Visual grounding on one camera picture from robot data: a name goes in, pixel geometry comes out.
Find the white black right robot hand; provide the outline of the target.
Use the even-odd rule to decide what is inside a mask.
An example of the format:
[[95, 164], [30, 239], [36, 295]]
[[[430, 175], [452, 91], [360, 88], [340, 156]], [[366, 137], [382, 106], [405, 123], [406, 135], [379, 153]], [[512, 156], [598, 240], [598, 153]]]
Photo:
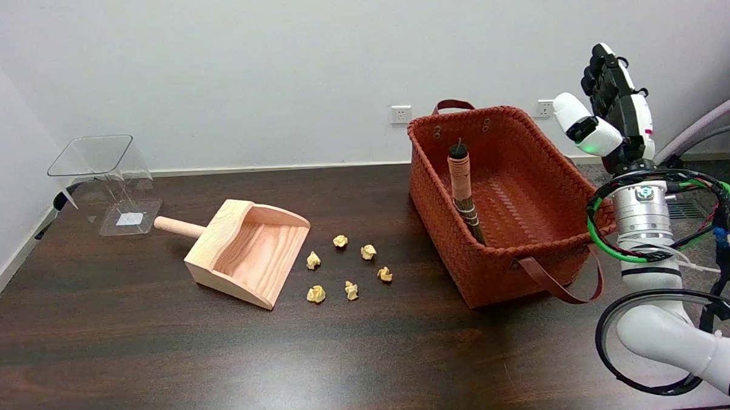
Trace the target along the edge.
[[591, 109], [571, 93], [553, 101], [553, 115], [573, 144], [601, 158], [613, 176], [653, 166], [655, 143], [647, 90], [636, 88], [629, 62], [599, 42], [591, 50], [581, 87]]

